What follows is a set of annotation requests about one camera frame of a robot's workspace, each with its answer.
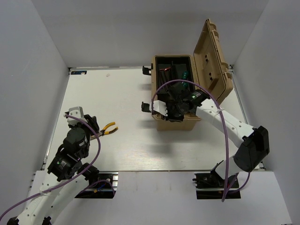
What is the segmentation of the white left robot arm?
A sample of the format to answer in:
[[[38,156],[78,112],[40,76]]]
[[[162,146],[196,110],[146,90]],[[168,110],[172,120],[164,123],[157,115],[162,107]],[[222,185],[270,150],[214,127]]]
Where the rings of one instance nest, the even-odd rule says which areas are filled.
[[[99,175],[94,172],[95,160],[82,163],[87,158],[92,138],[98,139],[100,131],[97,118],[67,112],[69,131],[59,146],[39,192],[23,200],[30,203],[21,214],[8,220],[9,225],[52,225],[54,219],[83,189],[94,187]]]

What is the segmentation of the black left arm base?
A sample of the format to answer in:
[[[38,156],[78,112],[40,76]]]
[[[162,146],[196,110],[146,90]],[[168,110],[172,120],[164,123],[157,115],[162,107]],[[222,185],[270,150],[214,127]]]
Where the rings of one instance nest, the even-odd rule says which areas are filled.
[[[117,190],[118,172],[101,172],[96,167],[91,166],[82,173],[84,179],[88,181],[89,185],[84,189],[97,191],[112,191]]]

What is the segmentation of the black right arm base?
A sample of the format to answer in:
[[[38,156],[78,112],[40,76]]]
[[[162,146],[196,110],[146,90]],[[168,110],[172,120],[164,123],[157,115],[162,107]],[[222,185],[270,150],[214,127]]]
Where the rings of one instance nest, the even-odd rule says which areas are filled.
[[[196,184],[198,189],[207,189],[207,188],[223,188],[225,180],[217,177],[217,175],[211,173],[195,173],[192,181]],[[227,181],[228,187],[238,188],[239,183],[235,175],[228,177]]]

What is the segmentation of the tan plastic toolbox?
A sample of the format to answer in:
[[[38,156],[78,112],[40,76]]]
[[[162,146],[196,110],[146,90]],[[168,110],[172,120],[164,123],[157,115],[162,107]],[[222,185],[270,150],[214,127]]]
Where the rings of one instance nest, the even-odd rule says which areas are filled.
[[[193,81],[176,79],[170,80],[157,88],[155,57],[156,56],[187,56],[191,60]],[[170,99],[168,88],[176,83],[187,82],[191,91],[200,89],[221,104],[233,90],[232,76],[229,65],[226,63],[220,46],[219,34],[216,25],[207,19],[204,22],[198,42],[192,55],[155,55],[151,67],[142,67],[144,75],[151,76],[151,95],[155,100],[165,103]],[[170,122],[167,117],[153,111],[153,101],[142,103],[143,112],[151,113],[157,124],[158,131],[190,131],[202,119],[195,114],[187,113],[182,122]]]

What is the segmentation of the green orange stubby screwdriver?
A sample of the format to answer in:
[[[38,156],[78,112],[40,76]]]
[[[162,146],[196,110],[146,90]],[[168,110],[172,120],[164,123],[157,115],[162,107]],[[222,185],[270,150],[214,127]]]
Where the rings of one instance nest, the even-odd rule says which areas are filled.
[[[183,85],[184,88],[188,88],[189,84],[187,82],[182,82],[181,83]]]

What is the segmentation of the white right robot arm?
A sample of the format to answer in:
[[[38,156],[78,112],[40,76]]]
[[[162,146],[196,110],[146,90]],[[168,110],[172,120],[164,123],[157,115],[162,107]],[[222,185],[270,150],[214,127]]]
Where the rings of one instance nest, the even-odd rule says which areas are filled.
[[[168,114],[182,119],[186,113],[194,113],[225,134],[237,147],[233,156],[227,156],[210,172],[207,181],[217,187],[224,186],[229,177],[239,172],[252,172],[269,154],[269,134],[263,126],[255,128],[220,108],[211,94],[197,89],[190,91],[182,83],[168,88],[172,103],[167,104]]]

